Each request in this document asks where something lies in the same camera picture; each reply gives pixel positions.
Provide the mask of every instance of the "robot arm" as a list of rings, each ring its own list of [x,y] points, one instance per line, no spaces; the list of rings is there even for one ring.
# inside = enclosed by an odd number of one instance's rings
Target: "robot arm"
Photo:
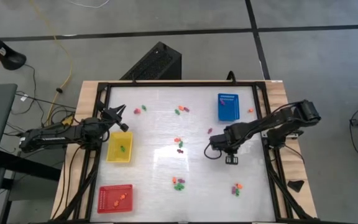
[[[103,142],[103,135],[114,124],[119,125],[123,131],[128,130],[128,126],[121,123],[125,107],[122,105],[104,109],[104,105],[99,104],[101,119],[86,118],[73,126],[57,123],[45,128],[30,129],[20,134],[19,147],[23,152],[32,152],[41,148],[67,147],[67,144],[77,143],[83,149],[95,150]]]
[[[270,146],[282,147],[287,135],[300,127],[313,126],[320,120],[320,116],[310,101],[303,100],[280,107],[262,119],[249,123],[236,123],[226,126],[223,134],[211,136],[209,139],[213,150],[227,153],[227,164],[238,164],[234,156],[241,144],[250,139],[255,133],[267,131],[267,141]]]

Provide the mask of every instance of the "floor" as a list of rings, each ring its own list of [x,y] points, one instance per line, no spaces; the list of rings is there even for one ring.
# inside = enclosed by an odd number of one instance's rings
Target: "floor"
[[[99,9],[68,0],[35,2],[74,61],[59,103],[75,106],[83,80],[119,79],[158,41],[183,54],[183,79],[224,79],[233,70],[238,79],[283,80],[290,101],[309,99],[322,116],[300,138],[318,216],[358,223],[358,154],[349,136],[349,118],[358,109],[358,1],[110,0]],[[37,96],[52,100],[68,75],[68,59],[28,0],[0,0],[0,37],[36,69]],[[31,75],[27,67],[0,66],[0,83],[16,83],[30,95]],[[13,110],[28,104],[16,99]],[[30,129],[40,116],[34,106],[9,121]],[[358,128],[354,140],[358,147]],[[17,139],[1,145],[14,149]],[[44,151],[32,159],[51,165],[62,158],[61,151]],[[46,221],[56,186],[24,178],[11,192],[20,201],[8,222]]]

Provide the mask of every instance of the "table leg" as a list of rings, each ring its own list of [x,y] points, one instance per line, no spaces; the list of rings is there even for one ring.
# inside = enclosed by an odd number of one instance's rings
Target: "table leg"
[[[59,181],[60,170],[0,151],[0,167],[48,180]]]

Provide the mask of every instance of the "wooden board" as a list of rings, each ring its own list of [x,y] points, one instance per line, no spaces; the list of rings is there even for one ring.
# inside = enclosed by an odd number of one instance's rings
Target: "wooden board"
[[[261,82],[260,80],[244,80],[243,82],[252,82],[252,81]],[[96,98],[96,90],[97,90],[99,82],[117,82],[117,83],[119,83],[119,82],[130,82],[130,81],[84,81],[82,88],[81,88],[80,97],[78,99],[77,108],[76,108],[75,118],[77,120],[92,116],[93,106],[94,106],[95,98]],[[168,82],[168,81],[154,80],[153,82]],[[208,81],[174,80],[174,81],[170,81],[170,82],[225,82],[225,81],[222,81],[222,80],[208,80]],[[279,106],[284,105],[285,103],[288,103],[287,95],[285,93],[284,84],[282,83],[282,81],[265,81],[265,82],[266,82],[266,86],[267,86],[267,93],[268,93],[271,110],[274,110],[274,109],[278,108]],[[300,152],[300,147],[299,147],[298,141],[291,140],[291,141],[288,141],[287,144],[290,147],[297,150],[298,152]],[[63,194],[62,205],[60,206],[60,208],[57,212],[57,215],[59,215],[65,208],[64,205],[65,205],[66,196],[67,196],[68,168],[70,165],[71,158],[73,157],[74,152],[76,151],[77,147],[78,147],[78,145],[72,144],[72,145],[69,145],[67,148],[66,163],[65,163],[65,171],[66,171],[65,182],[66,182],[66,184],[65,184],[65,188],[63,189],[63,174],[62,174],[60,176],[60,181],[59,181],[51,217],[53,216],[56,209],[58,208],[62,194]],[[68,194],[68,196],[69,196],[68,201],[71,201],[71,198],[74,196],[74,194],[78,190],[78,184],[80,181],[80,174],[81,174],[84,154],[85,154],[84,151],[81,151],[81,150],[78,151],[74,160],[73,160],[73,165],[71,168],[71,178],[70,178],[71,182],[70,182],[70,190],[69,190],[69,194]],[[316,210],[314,208],[313,198],[311,196],[305,167],[304,167],[301,159],[299,157],[297,157],[295,154],[293,154],[292,152],[282,149],[282,161],[283,161],[283,168],[285,171],[285,177],[287,180],[291,179],[291,180],[304,180],[305,181],[305,184],[303,185],[300,193],[296,193],[292,190],[290,190],[290,192],[294,196],[296,201],[303,207],[305,212],[308,213],[309,215],[315,217]],[[93,163],[93,160],[90,159],[89,167],[91,167],[92,163]],[[279,192],[279,190],[277,190],[277,192],[278,192],[278,196],[279,196],[278,200],[279,200],[279,204],[280,204],[280,211],[281,211],[282,217],[285,217],[286,212],[285,212],[285,207],[284,207],[284,203],[283,203],[283,197],[282,197],[281,193]],[[83,196],[83,201],[81,203],[81,210],[80,210],[80,218],[85,217],[87,201],[88,201],[88,191],[86,191],[86,193]]]

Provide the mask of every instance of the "blue basket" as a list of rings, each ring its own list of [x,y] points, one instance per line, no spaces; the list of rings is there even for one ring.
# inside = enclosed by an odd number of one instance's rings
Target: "blue basket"
[[[218,94],[218,117],[220,121],[240,119],[239,95]]]

